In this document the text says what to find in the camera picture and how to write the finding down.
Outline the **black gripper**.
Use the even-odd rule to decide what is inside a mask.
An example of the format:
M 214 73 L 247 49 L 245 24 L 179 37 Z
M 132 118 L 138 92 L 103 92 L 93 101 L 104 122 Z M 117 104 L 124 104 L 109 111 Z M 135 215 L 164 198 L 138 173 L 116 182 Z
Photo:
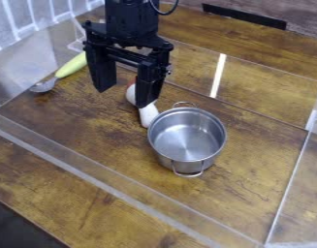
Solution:
M 85 58 L 93 87 L 116 84 L 115 62 L 138 66 L 136 107 L 144 108 L 160 94 L 174 46 L 158 36 L 159 0 L 104 0 L 104 23 L 85 21 Z

